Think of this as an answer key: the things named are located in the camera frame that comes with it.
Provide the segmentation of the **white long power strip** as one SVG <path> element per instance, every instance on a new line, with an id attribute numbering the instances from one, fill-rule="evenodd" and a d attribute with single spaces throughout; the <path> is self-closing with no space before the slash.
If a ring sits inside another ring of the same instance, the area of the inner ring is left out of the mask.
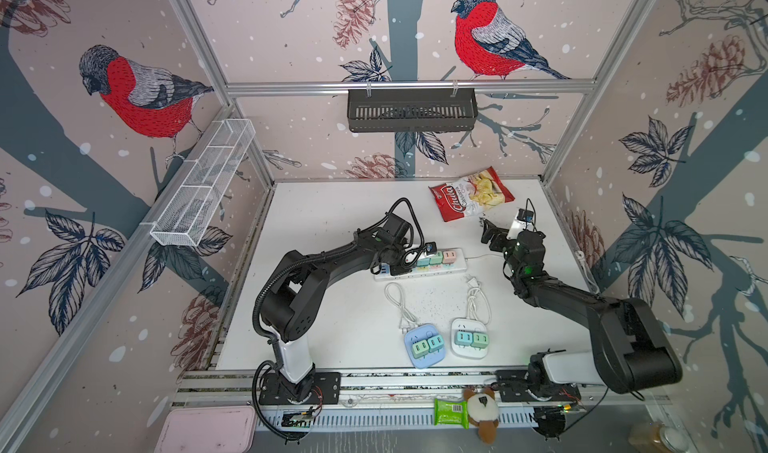
<path id="1" fill-rule="evenodd" d="M 422 254 L 416 265 L 407 272 L 394 274 L 387 264 L 373 278 L 375 281 L 397 281 L 450 274 L 464 274 L 468 270 L 467 259 L 460 248 L 440 249 L 432 254 Z"/>

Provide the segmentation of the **pink usb charger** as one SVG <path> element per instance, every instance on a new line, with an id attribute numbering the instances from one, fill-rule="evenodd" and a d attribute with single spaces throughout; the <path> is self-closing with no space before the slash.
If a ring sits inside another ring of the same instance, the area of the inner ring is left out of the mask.
<path id="1" fill-rule="evenodd" d="M 442 263 L 453 264 L 457 259 L 457 252 L 455 250 L 444 250 L 442 252 Z"/>

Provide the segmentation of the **light green usb charger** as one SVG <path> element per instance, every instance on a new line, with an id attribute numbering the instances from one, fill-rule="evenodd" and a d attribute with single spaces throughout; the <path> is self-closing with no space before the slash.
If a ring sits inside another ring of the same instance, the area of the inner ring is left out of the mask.
<path id="1" fill-rule="evenodd" d="M 471 346 L 476 349 L 486 349 L 489 345 L 489 337 L 486 333 L 483 332 L 474 332 L 472 334 L 472 343 Z"/>

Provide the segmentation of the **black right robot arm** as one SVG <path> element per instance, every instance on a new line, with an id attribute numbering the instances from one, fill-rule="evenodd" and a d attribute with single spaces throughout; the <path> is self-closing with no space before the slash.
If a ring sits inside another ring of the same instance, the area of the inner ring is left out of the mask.
<path id="1" fill-rule="evenodd" d="M 526 304 L 557 313 L 585 327 L 591 349 L 586 362 L 595 379 L 573 376 L 576 363 L 566 360 L 562 383 L 602 384 L 618 394 L 676 384 L 683 368 L 647 302 L 602 297 L 570 286 L 544 270 L 545 234 L 523 229 L 515 238 L 486 218 L 481 242 L 504 258 L 502 272 Z"/>

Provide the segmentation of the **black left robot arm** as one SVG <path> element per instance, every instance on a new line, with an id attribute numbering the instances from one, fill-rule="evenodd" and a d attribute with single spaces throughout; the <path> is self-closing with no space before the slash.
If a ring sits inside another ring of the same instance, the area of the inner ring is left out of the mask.
<path id="1" fill-rule="evenodd" d="M 328 287 L 367 270 L 394 276 L 411 272 L 422 254 L 433 250 L 406 197 L 397 199 L 384 217 L 353 231 L 352 240 L 315 254 L 286 253 L 261 288 L 252 310 L 254 331 L 272 347 L 267 365 L 280 384 L 303 398 L 316 371 L 304 336 L 314 324 Z"/>

